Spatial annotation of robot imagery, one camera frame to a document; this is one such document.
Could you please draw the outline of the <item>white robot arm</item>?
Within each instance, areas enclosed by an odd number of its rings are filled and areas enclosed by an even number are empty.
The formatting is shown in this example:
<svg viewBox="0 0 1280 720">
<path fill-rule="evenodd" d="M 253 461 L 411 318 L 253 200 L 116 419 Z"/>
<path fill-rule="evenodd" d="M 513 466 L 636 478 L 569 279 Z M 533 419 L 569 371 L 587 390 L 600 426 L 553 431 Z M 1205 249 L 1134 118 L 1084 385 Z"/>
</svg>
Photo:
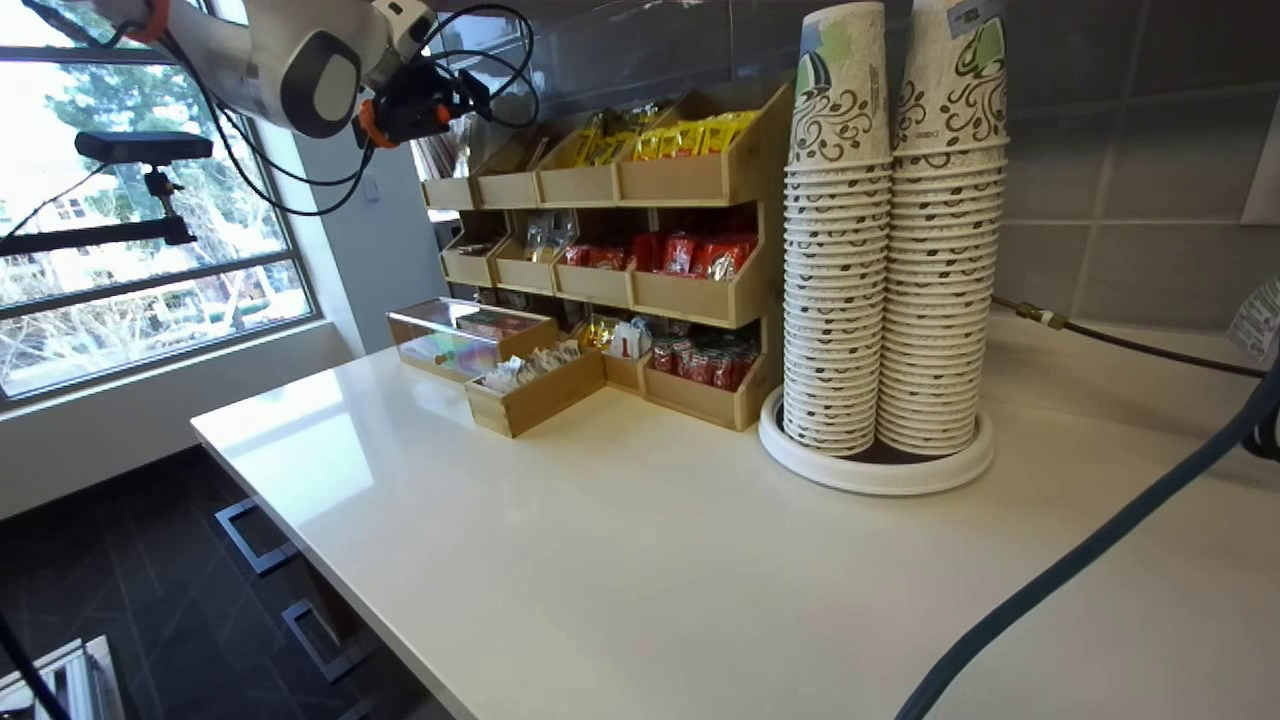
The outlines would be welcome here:
<svg viewBox="0 0 1280 720">
<path fill-rule="evenodd" d="M 242 0 L 239 21 L 190 0 L 92 0 L 130 42 L 258 119 L 311 141 L 337 135 L 365 92 L 380 92 L 429 42 L 429 0 Z"/>
</svg>

